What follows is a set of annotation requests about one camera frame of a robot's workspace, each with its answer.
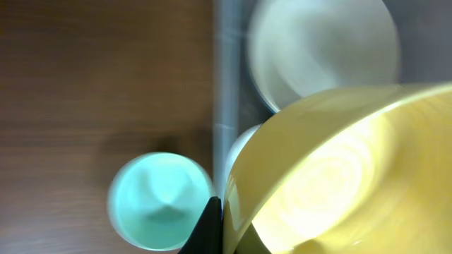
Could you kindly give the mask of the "white small bowl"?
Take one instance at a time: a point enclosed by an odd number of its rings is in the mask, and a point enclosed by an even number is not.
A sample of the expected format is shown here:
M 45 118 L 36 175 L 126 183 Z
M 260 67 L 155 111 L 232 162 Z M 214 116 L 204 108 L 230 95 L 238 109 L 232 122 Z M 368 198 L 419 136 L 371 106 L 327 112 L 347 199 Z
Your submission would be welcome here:
M 253 126 L 248 130 L 244 131 L 232 144 L 230 151 L 227 154 L 225 162 L 225 178 L 227 179 L 232 170 L 235 160 L 238 158 L 239 153 L 242 151 L 244 146 L 248 143 L 254 133 L 261 127 L 261 124 Z

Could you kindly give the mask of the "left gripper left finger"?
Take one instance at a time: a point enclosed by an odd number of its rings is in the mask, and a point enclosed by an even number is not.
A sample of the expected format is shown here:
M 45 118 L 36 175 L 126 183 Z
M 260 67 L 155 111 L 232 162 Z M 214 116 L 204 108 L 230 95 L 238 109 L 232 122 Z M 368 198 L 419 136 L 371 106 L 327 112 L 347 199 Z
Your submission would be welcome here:
M 218 196 L 209 199 L 178 254 L 222 254 L 222 202 Z

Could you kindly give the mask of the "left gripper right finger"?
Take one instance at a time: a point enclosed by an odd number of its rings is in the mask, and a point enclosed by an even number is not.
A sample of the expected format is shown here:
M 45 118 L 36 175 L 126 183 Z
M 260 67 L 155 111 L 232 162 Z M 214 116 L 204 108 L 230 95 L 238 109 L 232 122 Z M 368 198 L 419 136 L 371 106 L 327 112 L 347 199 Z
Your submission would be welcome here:
M 257 231 L 253 224 L 250 224 L 244 235 L 241 237 L 235 254 L 270 254 L 270 251 L 265 247 L 259 238 Z

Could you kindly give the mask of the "beige bowl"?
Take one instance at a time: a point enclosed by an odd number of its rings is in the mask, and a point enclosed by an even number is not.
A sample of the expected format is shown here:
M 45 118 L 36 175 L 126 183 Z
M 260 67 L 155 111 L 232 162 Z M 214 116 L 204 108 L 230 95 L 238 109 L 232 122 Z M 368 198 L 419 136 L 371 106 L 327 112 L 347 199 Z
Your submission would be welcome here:
M 382 0 L 258 1 L 249 21 L 249 70 L 273 112 L 324 90 L 394 83 L 399 49 Z

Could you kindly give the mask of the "mint green small bowl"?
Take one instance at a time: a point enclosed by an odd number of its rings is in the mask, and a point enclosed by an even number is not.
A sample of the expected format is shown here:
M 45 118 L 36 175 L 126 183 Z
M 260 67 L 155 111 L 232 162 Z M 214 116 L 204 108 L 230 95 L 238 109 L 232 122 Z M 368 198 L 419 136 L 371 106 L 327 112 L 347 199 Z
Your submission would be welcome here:
M 125 164 L 107 196 L 114 230 L 145 250 L 180 249 L 215 195 L 205 169 L 183 155 L 151 152 Z

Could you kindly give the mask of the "yellow small bowl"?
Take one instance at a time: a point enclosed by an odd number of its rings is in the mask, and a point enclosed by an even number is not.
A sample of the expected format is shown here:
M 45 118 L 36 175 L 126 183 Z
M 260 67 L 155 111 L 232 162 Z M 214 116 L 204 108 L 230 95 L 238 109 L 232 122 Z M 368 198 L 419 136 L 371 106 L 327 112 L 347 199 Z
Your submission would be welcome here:
M 328 90 L 254 133 L 227 183 L 223 250 L 450 253 L 451 85 Z

